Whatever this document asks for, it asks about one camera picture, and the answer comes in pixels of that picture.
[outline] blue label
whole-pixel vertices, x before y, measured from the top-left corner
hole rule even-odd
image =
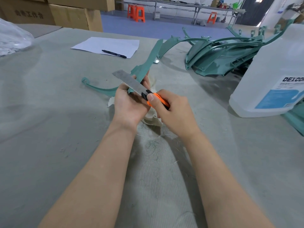
[[[304,94],[299,90],[270,90],[260,103],[255,107],[256,109],[276,109],[289,107],[293,105]]]

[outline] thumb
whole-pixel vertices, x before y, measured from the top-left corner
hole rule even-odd
[[[147,98],[160,117],[168,112],[162,102],[154,94],[148,94]]]

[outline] blue floor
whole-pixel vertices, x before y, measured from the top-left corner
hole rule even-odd
[[[135,22],[133,19],[128,19],[126,11],[116,11],[114,15],[110,13],[102,13],[103,31],[106,33],[124,34],[130,36],[139,36],[156,39],[168,39],[171,35],[184,38],[182,27],[190,37],[210,36],[212,40],[232,37],[233,35],[225,27],[227,24],[218,24],[210,26],[192,25],[188,18],[175,18],[174,20],[157,19],[153,20],[152,16],[146,14],[146,22]]]

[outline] left hand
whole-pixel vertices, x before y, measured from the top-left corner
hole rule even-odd
[[[144,87],[150,89],[148,73],[141,83]],[[131,126],[136,129],[140,120],[150,110],[150,106],[148,106],[146,101],[135,92],[128,94],[128,89],[129,87],[123,83],[116,90],[114,102],[115,114],[113,121],[118,121],[126,126]]]

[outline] hand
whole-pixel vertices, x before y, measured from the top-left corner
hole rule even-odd
[[[142,80],[142,84],[147,89],[150,89],[148,73]],[[140,120],[147,114],[150,107],[146,101],[135,92],[128,94],[129,87],[126,84],[121,84],[115,94],[115,114],[113,121],[118,121],[132,129],[136,129]]]
[[[162,119],[169,130],[183,140],[191,138],[196,133],[201,133],[186,97],[167,90],[160,90],[157,93],[169,102],[169,110],[166,110],[161,101],[153,94],[148,94],[147,98],[156,110],[157,117]]]

